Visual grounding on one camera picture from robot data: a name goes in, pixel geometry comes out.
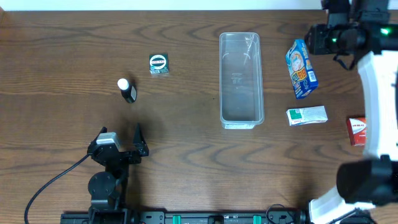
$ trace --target white wall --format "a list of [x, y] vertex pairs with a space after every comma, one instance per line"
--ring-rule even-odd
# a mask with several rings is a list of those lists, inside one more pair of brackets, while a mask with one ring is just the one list
[[[5, 11], [320, 9], [321, 0], [0, 0]], [[390, 0], [398, 9], [398, 0]]]

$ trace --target red and white box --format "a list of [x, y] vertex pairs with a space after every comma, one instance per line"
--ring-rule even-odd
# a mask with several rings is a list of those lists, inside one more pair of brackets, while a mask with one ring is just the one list
[[366, 143], [366, 119], [350, 118], [347, 120], [349, 139], [352, 146], [364, 146]]

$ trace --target small bottle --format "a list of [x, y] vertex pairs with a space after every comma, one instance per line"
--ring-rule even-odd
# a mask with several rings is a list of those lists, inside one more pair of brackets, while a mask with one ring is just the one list
[[130, 83], [125, 79], [121, 78], [118, 81], [118, 87], [121, 90], [123, 98], [128, 102], [128, 103], [133, 103], [136, 101], [137, 98], [137, 91], [134, 88], [133, 85], [130, 85]]

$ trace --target teal box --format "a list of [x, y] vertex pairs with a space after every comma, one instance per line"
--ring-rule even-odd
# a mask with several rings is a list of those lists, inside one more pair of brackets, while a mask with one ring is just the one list
[[318, 87], [318, 79], [308, 58], [308, 50], [304, 40], [295, 40], [285, 59], [296, 99], [304, 99]]

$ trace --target clear plastic bin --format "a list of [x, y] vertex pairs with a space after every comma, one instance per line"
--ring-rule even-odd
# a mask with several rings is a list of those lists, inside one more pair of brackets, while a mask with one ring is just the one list
[[264, 121], [260, 38], [252, 32], [220, 35], [220, 119], [226, 129]]

